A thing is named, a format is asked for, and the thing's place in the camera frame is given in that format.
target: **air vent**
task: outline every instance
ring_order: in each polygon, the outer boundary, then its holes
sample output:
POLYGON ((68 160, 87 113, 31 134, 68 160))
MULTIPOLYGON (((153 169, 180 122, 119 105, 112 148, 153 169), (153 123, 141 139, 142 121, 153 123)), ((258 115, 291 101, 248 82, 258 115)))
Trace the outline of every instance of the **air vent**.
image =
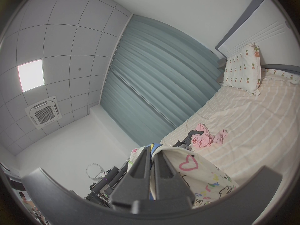
POLYGON ((37 129, 41 129, 49 123, 62 118, 56 96, 32 104, 25 108, 25 112, 37 129))

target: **mirror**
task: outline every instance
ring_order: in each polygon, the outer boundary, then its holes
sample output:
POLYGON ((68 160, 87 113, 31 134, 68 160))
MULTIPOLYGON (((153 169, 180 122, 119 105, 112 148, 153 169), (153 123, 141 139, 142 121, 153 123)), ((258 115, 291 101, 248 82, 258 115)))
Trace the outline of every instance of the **mirror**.
MULTIPOLYGON (((266 165, 283 180, 262 218, 299 165, 299 51, 272 0, 27 0, 0 46, 2 169, 22 184, 40 167, 114 209, 149 146, 147 199, 160 197, 161 152, 162 169, 176 171, 163 178, 179 175, 192 191, 190 210, 266 165)), ((51 223, 34 191, 13 191, 51 223)))

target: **square ceiling light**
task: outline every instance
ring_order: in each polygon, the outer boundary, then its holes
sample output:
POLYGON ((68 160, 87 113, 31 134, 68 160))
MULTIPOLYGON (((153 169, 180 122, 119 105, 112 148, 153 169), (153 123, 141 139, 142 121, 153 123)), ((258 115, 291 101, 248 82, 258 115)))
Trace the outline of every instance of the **square ceiling light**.
POLYGON ((42 59, 18 66, 18 73, 23 92, 45 85, 42 59))

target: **headboard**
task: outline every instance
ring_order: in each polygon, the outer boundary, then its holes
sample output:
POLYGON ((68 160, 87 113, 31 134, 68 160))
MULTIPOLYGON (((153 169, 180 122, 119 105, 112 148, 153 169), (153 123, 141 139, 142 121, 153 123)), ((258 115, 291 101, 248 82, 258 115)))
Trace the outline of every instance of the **headboard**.
POLYGON ((260 48, 262 68, 300 74, 300 46, 285 17, 271 0, 252 0, 215 48, 227 58, 253 42, 260 48))

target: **person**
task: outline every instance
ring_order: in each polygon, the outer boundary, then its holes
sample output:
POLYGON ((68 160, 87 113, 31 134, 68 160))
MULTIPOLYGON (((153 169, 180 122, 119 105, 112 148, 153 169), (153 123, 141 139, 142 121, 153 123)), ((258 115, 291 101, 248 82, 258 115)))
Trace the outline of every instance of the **person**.
MULTIPOLYGON (((25 207, 31 212, 31 211, 34 211, 38 214, 38 209, 36 208, 35 204, 32 202, 32 201, 28 201, 24 195, 24 193, 22 192, 19 192, 19 195, 21 196, 21 198, 23 199, 23 204, 25 205, 25 207)), ((41 214, 41 219, 42 219, 42 222, 44 224, 46 224, 46 221, 45 221, 45 217, 41 214)))

